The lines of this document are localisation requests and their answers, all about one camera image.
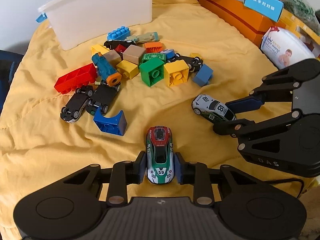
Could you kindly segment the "white toy car 18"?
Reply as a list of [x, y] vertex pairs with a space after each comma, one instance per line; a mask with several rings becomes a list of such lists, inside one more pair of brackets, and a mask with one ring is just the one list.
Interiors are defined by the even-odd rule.
[[236, 120], [235, 114], [225, 104], [207, 94], [198, 95], [192, 101], [191, 107], [195, 114], [213, 124]]

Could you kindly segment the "green red toy car 59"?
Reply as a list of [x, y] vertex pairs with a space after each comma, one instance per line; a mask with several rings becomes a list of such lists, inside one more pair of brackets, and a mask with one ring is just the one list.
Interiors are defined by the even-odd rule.
[[147, 177], [153, 184], [170, 183], [175, 175], [171, 129], [166, 126], [150, 127], [146, 134]]

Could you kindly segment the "steel blue small brick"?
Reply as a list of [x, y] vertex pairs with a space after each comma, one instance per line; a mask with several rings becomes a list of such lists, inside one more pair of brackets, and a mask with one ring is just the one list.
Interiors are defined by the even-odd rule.
[[200, 70], [193, 77], [193, 81], [200, 87], [208, 85], [209, 81], [213, 78], [213, 72], [212, 68], [203, 64]]

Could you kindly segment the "yellow square brick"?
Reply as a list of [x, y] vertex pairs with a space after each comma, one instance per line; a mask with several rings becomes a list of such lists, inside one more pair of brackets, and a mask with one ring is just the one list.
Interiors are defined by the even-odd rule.
[[184, 60], [177, 60], [164, 65], [164, 81], [168, 87], [188, 81], [189, 66]]

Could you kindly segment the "black toy car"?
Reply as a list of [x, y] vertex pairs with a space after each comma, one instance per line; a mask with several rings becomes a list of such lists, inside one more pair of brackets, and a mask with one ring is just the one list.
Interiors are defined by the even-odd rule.
[[93, 92], [93, 86], [90, 85], [77, 88], [67, 104], [61, 108], [60, 118], [68, 123], [76, 122]]

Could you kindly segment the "green square brick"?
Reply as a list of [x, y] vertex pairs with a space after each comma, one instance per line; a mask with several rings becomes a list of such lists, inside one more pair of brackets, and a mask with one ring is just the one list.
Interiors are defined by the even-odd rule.
[[152, 58], [140, 65], [142, 81], [149, 87], [164, 79], [164, 62], [159, 58]]

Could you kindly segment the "teal orange cylinder toy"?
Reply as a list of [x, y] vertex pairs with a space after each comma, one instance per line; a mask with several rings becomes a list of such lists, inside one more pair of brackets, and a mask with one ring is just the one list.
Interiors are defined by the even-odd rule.
[[101, 54], [92, 56], [92, 62], [98, 68], [98, 73], [108, 86], [112, 87], [120, 83], [122, 75]]

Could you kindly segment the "red long brick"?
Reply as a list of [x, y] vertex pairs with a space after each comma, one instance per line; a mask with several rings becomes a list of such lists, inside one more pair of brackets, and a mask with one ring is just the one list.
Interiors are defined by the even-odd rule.
[[82, 86], [94, 83], [96, 78], [97, 70], [94, 64], [90, 63], [59, 77], [54, 88], [57, 92], [66, 94]]

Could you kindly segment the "grey tan cube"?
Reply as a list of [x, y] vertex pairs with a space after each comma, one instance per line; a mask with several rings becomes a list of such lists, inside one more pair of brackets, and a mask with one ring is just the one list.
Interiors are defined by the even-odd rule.
[[123, 60], [139, 65], [141, 63], [142, 57], [145, 54], [145, 52], [146, 52], [146, 49], [143, 47], [130, 45], [123, 52]]

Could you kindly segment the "grey green toy vehicle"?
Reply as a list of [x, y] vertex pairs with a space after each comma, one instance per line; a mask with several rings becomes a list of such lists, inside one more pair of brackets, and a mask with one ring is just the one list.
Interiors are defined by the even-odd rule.
[[125, 38], [126, 41], [132, 41], [136, 44], [147, 43], [147, 42], [158, 42], [159, 36], [157, 32], [148, 32], [140, 35], [132, 35]]

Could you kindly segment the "small red printed brick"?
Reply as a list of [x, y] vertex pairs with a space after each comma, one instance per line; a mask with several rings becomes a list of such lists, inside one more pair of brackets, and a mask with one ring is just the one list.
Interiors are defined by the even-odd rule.
[[119, 54], [122, 54], [127, 48], [121, 44], [119, 44], [116, 48], [115, 51]]

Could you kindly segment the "light blue studded brick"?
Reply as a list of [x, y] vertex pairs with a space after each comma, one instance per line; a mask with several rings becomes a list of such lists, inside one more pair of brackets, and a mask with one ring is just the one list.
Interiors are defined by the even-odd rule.
[[129, 27], [121, 26], [109, 33], [107, 33], [107, 40], [125, 40], [131, 35]]

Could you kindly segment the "blue airplane disc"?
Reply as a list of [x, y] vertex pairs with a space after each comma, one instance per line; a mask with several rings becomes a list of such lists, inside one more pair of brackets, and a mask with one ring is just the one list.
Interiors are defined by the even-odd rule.
[[160, 53], [165, 55], [165, 60], [171, 59], [175, 56], [175, 51], [173, 49], [165, 49]]

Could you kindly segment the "orange brick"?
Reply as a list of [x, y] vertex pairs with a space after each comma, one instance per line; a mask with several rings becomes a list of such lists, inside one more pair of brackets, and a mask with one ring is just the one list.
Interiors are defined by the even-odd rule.
[[147, 42], [144, 44], [146, 53], [159, 53], [163, 50], [163, 44], [161, 42]]

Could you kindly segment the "yellow long brick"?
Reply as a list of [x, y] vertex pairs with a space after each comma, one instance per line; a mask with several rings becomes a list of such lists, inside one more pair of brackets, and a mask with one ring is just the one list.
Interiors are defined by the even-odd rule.
[[97, 54], [97, 53], [100, 53], [101, 55], [104, 55], [104, 54], [108, 53], [109, 51], [110, 51], [109, 48], [106, 48], [105, 46], [100, 45], [100, 44], [95, 44], [95, 45], [91, 46], [92, 56]]

